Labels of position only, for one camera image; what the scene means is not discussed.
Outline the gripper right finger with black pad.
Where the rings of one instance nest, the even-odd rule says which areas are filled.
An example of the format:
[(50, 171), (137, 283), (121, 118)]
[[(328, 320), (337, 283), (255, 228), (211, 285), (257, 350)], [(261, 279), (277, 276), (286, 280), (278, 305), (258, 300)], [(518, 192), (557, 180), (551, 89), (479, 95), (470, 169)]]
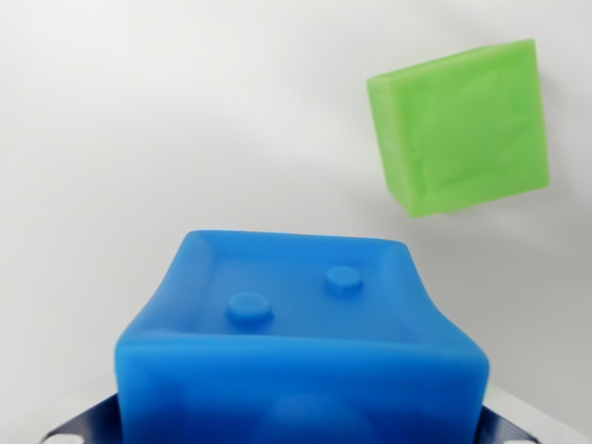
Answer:
[(500, 414), (483, 406), (478, 422), (478, 444), (504, 444), (510, 441), (538, 443), (539, 440)]

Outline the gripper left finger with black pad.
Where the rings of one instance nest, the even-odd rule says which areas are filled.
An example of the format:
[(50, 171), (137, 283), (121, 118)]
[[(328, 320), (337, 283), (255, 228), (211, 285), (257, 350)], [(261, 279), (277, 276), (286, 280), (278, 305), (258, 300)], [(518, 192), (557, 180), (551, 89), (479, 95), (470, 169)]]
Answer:
[(117, 394), (50, 430), (43, 443), (122, 443)]

